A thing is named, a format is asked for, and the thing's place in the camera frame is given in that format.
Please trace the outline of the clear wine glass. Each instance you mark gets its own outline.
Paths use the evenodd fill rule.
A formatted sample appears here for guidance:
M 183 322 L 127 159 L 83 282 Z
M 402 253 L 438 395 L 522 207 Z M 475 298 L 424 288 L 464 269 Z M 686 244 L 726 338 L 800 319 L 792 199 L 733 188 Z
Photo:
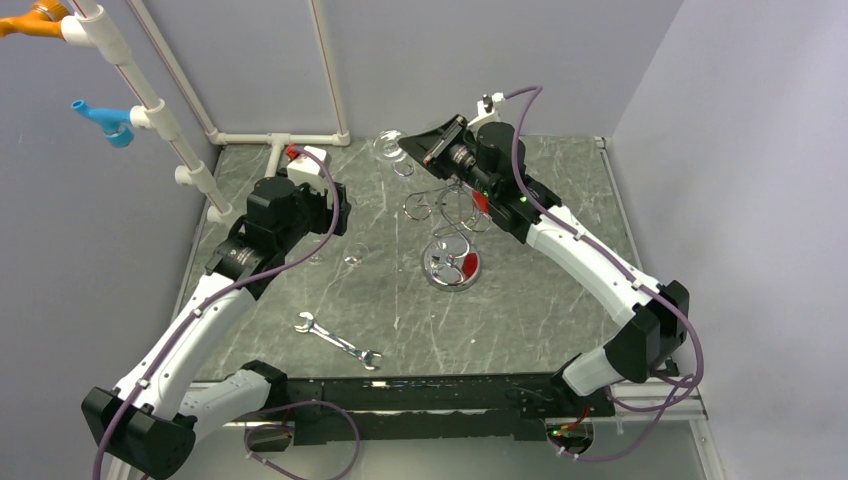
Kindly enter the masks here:
M 345 264 L 356 267 L 361 265 L 369 254 L 370 249 L 367 245 L 356 242 L 345 247 L 342 258 Z
M 408 180 L 415 171 L 415 163 L 400 147 L 399 141 L 405 133 L 399 130 L 384 130 L 371 143 L 373 157 L 401 179 Z
M 326 252 L 325 252 L 325 250 L 326 250 L 326 246 L 323 246 L 323 247 L 321 247 L 320 249 L 316 250 L 316 251 L 315 251 L 315 252 L 314 252 L 314 253 L 313 253 L 313 254 L 312 254 L 312 255 L 311 255 L 311 256 L 307 259 L 307 263 L 308 263 L 309 265 L 321 265 L 321 264 L 324 264 L 324 263 L 327 261 L 327 256 L 326 256 Z

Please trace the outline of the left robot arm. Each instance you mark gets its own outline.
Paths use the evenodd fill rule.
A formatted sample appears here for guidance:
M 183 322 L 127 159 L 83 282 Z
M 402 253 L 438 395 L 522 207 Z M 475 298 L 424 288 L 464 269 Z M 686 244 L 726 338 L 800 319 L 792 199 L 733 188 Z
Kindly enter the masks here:
M 92 476 L 106 455 L 167 479 L 214 430 L 251 412 L 264 420 L 287 406 L 287 376 L 258 360 L 202 391 L 190 386 L 233 324 L 281 272 L 289 252 L 310 233 L 342 236 L 351 204 L 332 182 L 313 189 L 286 176 L 256 182 L 246 211 L 214 250 L 190 300 L 147 355 L 114 387 L 94 387 L 81 409 L 98 445 Z

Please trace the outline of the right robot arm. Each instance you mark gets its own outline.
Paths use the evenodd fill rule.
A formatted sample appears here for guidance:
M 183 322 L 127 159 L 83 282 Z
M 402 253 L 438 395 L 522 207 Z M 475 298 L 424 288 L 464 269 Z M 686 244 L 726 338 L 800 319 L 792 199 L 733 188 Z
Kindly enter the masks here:
M 619 330 L 604 345 L 578 355 L 551 388 L 557 411 L 574 415 L 590 394 L 627 380 L 645 382 L 687 338 L 681 316 L 690 294 L 678 281 L 661 284 L 609 250 L 561 199 L 528 175 L 525 145 L 512 125 L 472 130 L 461 115 L 399 147 L 438 179 L 456 178 L 485 199 L 493 223 L 553 260 L 591 293 Z

